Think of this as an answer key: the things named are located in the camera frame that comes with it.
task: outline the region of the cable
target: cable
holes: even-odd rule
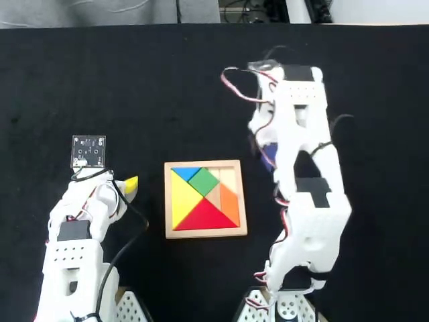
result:
[[[115,257],[112,259],[111,263],[109,264],[109,267],[107,268],[105,275],[103,277],[103,280],[101,281],[100,284],[100,290],[99,290],[99,295],[97,297],[97,305],[95,306],[95,314],[99,315],[100,314],[100,307],[101,307],[101,299],[103,297],[103,291],[104,288],[106,286],[106,282],[107,279],[113,269],[113,267],[115,267],[115,264],[117,263],[117,261],[119,260],[119,258],[135,243],[135,241],[140,237],[140,235],[142,233],[144,233],[147,229],[147,226],[145,225],[143,227],[143,229],[137,233],[132,239],[130,239],[122,248],[121,250],[119,250],[119,252],[117,252],[117,254],[115,255]]]
[[[83,178],[77,178],[77,176],[79,175],[79,173],[82,171],[82,168],[80,168],[75,174],[72,175],[72,181],[74,182],[82,182],[88,179],[92,179],[95,178],[96,176],[99,176],[100,174],[103,174],[105,172],[111,171],[108,168],[104,168],[96,173],[90,174],[89,176],[84,176]]]
[[[127,205],[127,207],[129,207],[135,214],[137,214],[138,216],[140,216],[143,221],[145,222],[145,229],[149,228],[149,221],[147,220],[147,218],[143,215],[143,213],[141,213],[137,208],[135,208],[131,203],[129,203],[129,201],[124,197],[124,195],[122,194],[121,190],[119,189],[119,187],[116,185],[116,182],[114,180],[112,180],[112,184],[115,187],[116,191],[118,192],[119,197],[122,199],[122,201]]]
[[[351,114],[340,114],[340,115],[338,115],[338,116],[334,119],[334,121],[332,121],[332,122],[329,124],[329,133],[330,133],[331,138],[332,138],[332,136],[333,136],[333,134],[334,134],[334,129],[335,129],[336,125],[338,124],[338,122],[339,122],[340,120],[342,120],[342,119],[346,118],[346,117],[352,117],[352,118],[355,118],[355,116],[354,116],[354,115],[351,115]]]
[[[131,10],[143,7],[148,2],[149,2],[149,0],[144,0],[143,2],[139,3],[138,5],[134,5],[133,7],[127,7],[127,8],[118,9],[118,10],[107,10],[107,11],[111,12],[111,13],[122,13],[122,12],[131,11]]]
[[[282,210],[280,210],[280,218],[282,220],[282,224],[283,224],[283,228],[284,228],[284,237],[282,239],[278,239],[275,242],[273,242],[273,244],[271,245],[271,247],[269,248],[269,255],[268,255],[268,260],[269,260],[269,265],[271,265],[271,251],[273,250],[274,245],[284,242],[284,240],[286,238],[288,238],[289,235],[289,229],[288,229],[288,225],[286,224],[286,215],[288,213],[288,208],[284,207],[282,208]]]
[[[116,262],[118,261],[118,259],[122,256],[123,253],[125,253],[127,251],[128,248],[131,247],[132,244],[134,244],[134,242],[138,239],[138,237],[145,232],[148,227],[149,227],[149,221],[146,219],[146,217],[140,212],[138,211],[131,203],[129,203],[129,201],[124,197],[123,193],[121,192],[121,190],[119,189],[119,187],[117,186],[116,182],[114,180],[111,181],[112,185],[115,187],[115,190],[118,192],[119,197],[122,199],[122,201],[136,214],[138,214],[144,221],[145,221],[145,225],[143,226],[142,230],[135,235],[131,240],[129,240],[122,248],[121,250],[119,250],[119,252],[116,254],[116,256],[112,259],[112,262],[110,263],[109,267],[107,268],[107,271],[105,272],[105,275],[103,277],[103,280],[101,281],[100,284],[100,290],[99,290],[99,295],[97,297],[97,305],[95,307],[95,313],[99,314],[100,313],[100,307],[101,307],[101,299],[103,297],[103,290],[104,287],[106,285],[107,282],[107,278],[109,277],[110,272],[112,271],[113,267],[115,266]]]
[[[267,126],[269,126],[272,123],[272,121],[274,119],[274,115],[275,115],[275,105],[273,105],[273,113],[271,114],[271,117],[270,117],[269,121],[265,125],[262,125],[259,129],[257,129],[255,131],[254,137],[255,137],[256,146],[258,147],[259,152],[261,153],[261,155],[265,158],[265,160],[267,161],[267,163],[270,166],[272,166],[274,169],[276,169],[277,166],[275,165],[275,162],[273,160],[271,160],[271,158],[265,153],[265,151],[263,150],[263,148],[257,143],[257,140],[256,140],[256,135],[259,133],[259,131],[261,131],[262,129],[265,129]]]
[[[288,207],[289,206],[289,201],[287,201],[287,200],[285,200],[283,198],[278,197],[278,194],[279,194],[279,183],[277,183],[275,185],[275,187],[274,187],[274,191],[273,191],[274,200],[279,205],[284,206],[284,207]]]
[[[235,85],[233,85],[227,79],[227,77],[225,76],[225,72],[228,71],[228,70],[238,70],[238,71],[241,71],[241,72],[252,72],[252,73],[255,73],[255,74],[260,74],[260,75],[263,75],[263,76],[269,78],[274,84],[277,84],[278,81],[274,77],[272,77],[270,74],[268,74],[266,72],[263,72],[263,71],[260,71],[260,70],[255,70],[255,69],[240,69],[240,68],[235,67],[235,66],[226,67],[222,71],[222,73],[221,73],[221,81],[222,81],[222,83],[224,83],[229,89],[231,89],[232,92],[234,92],[236,94],[236,96],[238,96],[238,97],[240,97],[240,98],[242,98],[242,99],[244,99],[246,101],[249,101],[249,102],[254,102],[254,103],[270,103],[270,104],[272,104],[270,101],[264,101],[262,99],[248,97],[248,96],[245,96],[243,93],[241,93],[240,90]]]
[[[230,7],[230,6],[234,5],[234,4],[238,3],[238,2],[242,2],[242,1],[243,1],[243,0],[234,0],[234,1],[232,1],[232,2],[228,3],[226,6],[224,6],[224,7],[223,7],[223,19],[225,20],[225,22],[227,22],[227,23],[231,23],[231,22],[228,20],[228,18],[227,18],[227,9],[228,9],[228,7]]]
[[[182,11],[180,10],[180,0],[176,0],[177,23],[182,23]]]
[[[318,147],[315,148],[313,150],[313,152],[310,153],[310,157],[313,158],[314,155],[317,153],[317,151],[319,151],[319,150],[321,150],[321,149],[323,149],[323,148],[325,148],[327,146],[330,146],[331,144],[332,144],[332,141],[325,142],[325,143],[319,143]]]

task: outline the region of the black cloth surface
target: black cloth surface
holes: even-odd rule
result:
[[[281,230],[271,176],[253,159],[253,104],[219,80],[273,57],[319,66],[353,214],[320,294],[331,321],[411,321],[428,283],[426,140],[429,27],[159,25],[0,31],[0,307],[32,321],[51,208],[70,180],[73,134],[107,136],[118,179],[139,175],[151,226],[117,267],[155,321],[230,321]],[[249,95],[252,75],[231,79]],[[168,161],[240,159],[249,234],[166,240]],[[109,261],[138,229],[128,212],[103,243]]]

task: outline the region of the yellow triangle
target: yellow triangle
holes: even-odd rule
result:
[[[195,206],[201,201],[200,195],[185,180],[180,178],[173,170],[172,175],[172,228],[177,225],[189,214]]]

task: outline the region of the circuit board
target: circuit board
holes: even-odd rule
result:
[[[70,167],[104,168],[106,136],[73,136]]]

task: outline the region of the tangram piece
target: tangram piece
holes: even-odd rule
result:
[[[206,195],[206,199],[217,209],[221,210],[221,183],[214,186],[211,192]]]

